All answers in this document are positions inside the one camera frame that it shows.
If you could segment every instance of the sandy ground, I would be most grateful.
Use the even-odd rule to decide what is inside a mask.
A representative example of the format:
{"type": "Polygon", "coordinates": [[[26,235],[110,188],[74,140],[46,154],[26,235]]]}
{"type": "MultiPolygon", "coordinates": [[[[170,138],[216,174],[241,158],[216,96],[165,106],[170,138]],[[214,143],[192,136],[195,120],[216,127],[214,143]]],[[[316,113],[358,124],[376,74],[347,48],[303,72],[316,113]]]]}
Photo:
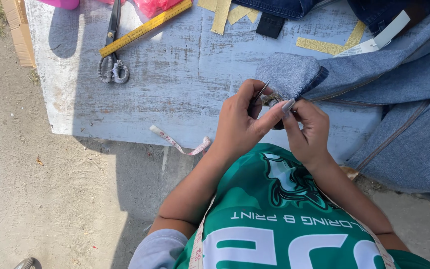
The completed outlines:
{"type": "MultiPolygon", "coordinates": [[[[11,37],[0,39],[0,268],[28,256],[44,269],[127,268],[158,205],[197,157],[52,134],[28,72],[11,37]]],[[[430,260],[430,202],[365,191],[408,247],[430,260]]]]}

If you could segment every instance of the logo graphic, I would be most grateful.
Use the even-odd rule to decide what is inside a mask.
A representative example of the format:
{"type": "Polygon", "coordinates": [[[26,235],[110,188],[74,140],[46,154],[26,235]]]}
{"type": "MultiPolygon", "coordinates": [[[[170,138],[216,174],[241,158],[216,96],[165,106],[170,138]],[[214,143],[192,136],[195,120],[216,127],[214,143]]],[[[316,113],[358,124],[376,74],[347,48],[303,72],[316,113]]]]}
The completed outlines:
{"type": "Polygon", "coordinates": [[[278,155],[262,153],[266,161],[266,177],[272,180],[269,186],[269,202],[273,207],[292,204],[302,208],[309,203],[321,211],[331,211],[331,203],[325,202],[314,185],[308,170],[296,162],[278,155]]]}

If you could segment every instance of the yellow fabric strip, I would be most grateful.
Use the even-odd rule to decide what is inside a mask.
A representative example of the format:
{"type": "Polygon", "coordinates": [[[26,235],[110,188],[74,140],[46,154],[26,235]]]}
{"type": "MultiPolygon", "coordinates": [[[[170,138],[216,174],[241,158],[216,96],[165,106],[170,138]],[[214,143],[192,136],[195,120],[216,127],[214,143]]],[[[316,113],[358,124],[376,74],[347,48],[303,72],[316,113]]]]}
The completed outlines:
{"type": "Polygon", "coordinates": [[[258,16],[258,10],[252,9],[252,12],[248,13],[248,19],[250,19],[251,23],[254,23],[258,16]]]}
{"type": "Polygon", "coordinates": [[[252,12],[253,9],[237,6],[236,8],[230,10],[228,12],[228,22],[230,22],[231,25],[233,25],[235,22],[243,18],[248,13],[252,12]]]}
{"type": "Polygon", "coordinates": [[[198,0],[197,6],[215,12],[217,0],[198,0]]]}
{"type": "Polygon", "coordinates": [[[213,33],[223,35],[231,2],[232,2],[231,0],[217,0],[216,9],[215,9],[215,18],[211,29],[213,33]]]}
{"type": "Polygon", "coordinates": [[[358,21],[344,46],[302,37],[297,38],[296,46],[336,55],[358,45],[361,41],[365,28],[366,25],[361,21],[358,21]]]}
{"type": "Polygon", "coordinates": [[[350,49],[359,44],[361,38],[363,37],[365,28],[366,25],[362,21],[358,21],[358,23],[356,23],[355,29],[349,36],[348,40],[346,41],[346,44],[344,44],[344,46],[346,47],[345,50],[350,49]]]}
{"type": "Polygon", "coordinates": [[[336,55],[344,51],[344,46],[302,37],[298,37],[296,39],[296,46],[329,53],[332,55],[336,55]]]}

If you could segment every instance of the green shirt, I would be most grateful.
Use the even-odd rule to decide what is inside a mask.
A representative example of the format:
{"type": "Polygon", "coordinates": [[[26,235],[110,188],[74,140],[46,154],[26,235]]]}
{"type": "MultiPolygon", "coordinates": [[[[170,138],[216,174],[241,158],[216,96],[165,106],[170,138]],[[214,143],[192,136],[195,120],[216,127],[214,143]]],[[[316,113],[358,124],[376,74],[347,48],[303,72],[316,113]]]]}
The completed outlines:
{"type": "MultiPolygon", "coordinates": [[[[224,174],[202,241],[204,269],[385,268],[371,235],[320,194],[289,151],[272,144],[257,144],[224,174]]],[[[188,268],[193,243],[194,236],[174,268],[188,268]]],[[[389,253],[399,269],[430,269],[415,254],[389,253]]]]}

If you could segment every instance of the long fingernail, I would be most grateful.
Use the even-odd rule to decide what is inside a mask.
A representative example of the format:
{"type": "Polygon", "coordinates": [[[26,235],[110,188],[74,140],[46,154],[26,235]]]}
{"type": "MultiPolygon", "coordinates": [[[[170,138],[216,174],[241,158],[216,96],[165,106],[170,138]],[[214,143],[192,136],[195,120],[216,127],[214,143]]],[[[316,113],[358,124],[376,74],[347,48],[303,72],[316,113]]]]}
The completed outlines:
{"type": "Polygon", "coordinates": [[[286,114],[286,112],[290,111],[290,109],[295,105],[295,99],[290,99],[286,102],[282,107],[281,111],[286,114]]]}

